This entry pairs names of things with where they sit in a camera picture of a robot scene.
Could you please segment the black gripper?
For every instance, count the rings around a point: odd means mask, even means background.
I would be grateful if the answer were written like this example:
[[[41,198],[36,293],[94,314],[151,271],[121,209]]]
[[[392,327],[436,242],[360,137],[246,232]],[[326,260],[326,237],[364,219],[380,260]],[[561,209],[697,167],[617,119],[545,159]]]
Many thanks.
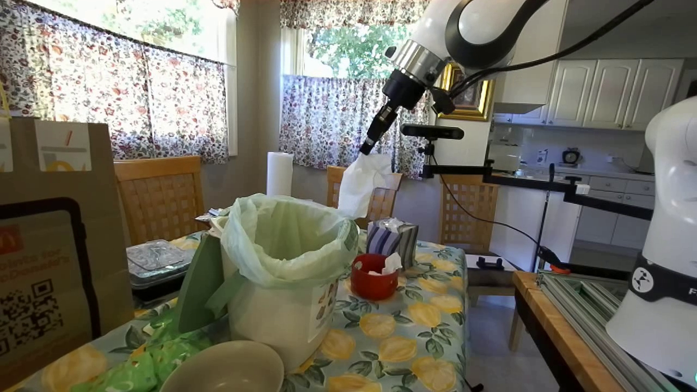
[[[377,111],[368,125],[366,138],[360,146],[362,154],[368,154],[392,125],[397,106],[414,109],[422,97],[425,86],[419,80],[412,80],[408,74],[395,69],[384,84],[384,94],[388,96],[388,102]]]

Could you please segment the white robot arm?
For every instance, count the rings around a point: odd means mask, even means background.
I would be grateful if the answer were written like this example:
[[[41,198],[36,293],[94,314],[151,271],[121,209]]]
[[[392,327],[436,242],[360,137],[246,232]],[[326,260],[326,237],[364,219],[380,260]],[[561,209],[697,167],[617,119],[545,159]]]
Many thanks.
[[[503,57],[547,0],[432,0],[412,36],[392,54],[360,149],[436,86],[450,61],[472,76],[503,71]],[[650,119],[653,213],[629,288],[605,333],[631,357],[690,386],[697,378],[697,97],[684,97]]]

